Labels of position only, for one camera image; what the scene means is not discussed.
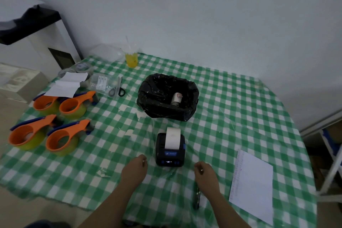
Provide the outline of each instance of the plastic bag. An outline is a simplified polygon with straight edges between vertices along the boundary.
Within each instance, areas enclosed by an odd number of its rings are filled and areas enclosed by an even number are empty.
[[[183,96],[179,107],[171,105],[173,95],[177,92]],[[192,81],[153,74],[141,84],[136,103],[152,118],[188,121],[196,111],[198,96],[198,88]]]
[[[90,78],[89,89],[100,94],[118,99],[125,95],[125,90],[121,88],[122,76],[109,76],[94,73]]]

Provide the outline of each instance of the receipt printer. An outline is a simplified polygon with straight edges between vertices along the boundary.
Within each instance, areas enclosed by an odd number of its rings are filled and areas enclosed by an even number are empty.
[[[165,148],[166,133],[158,133],[156,143],[156,163],[158,166],[181,167],[185,158],[185,138],[181,134],[179,149]]]

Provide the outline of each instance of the black garbage bag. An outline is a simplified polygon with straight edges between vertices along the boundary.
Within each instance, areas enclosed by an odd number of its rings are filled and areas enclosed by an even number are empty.
[[[171,105],[172,97],[177,92],[183,96],[179,107]],[[136,103],[152,118],[188,121],[196,111],[198,96],[194,82],[156,73],[141,83]]]

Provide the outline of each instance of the black shelf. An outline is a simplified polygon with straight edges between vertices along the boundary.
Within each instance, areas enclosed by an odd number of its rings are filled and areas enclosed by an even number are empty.
[[[10,45],[59,20],[61,16],[55,10],[30,8],[21,18],[14,20],[15,27],[0,31],[0,43]]]

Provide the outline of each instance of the yellow drink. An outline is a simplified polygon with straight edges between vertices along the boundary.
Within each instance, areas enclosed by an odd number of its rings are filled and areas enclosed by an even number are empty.
[[[130,68],[135,68],[138,65],[138,53],[125,54],[127,66]]]

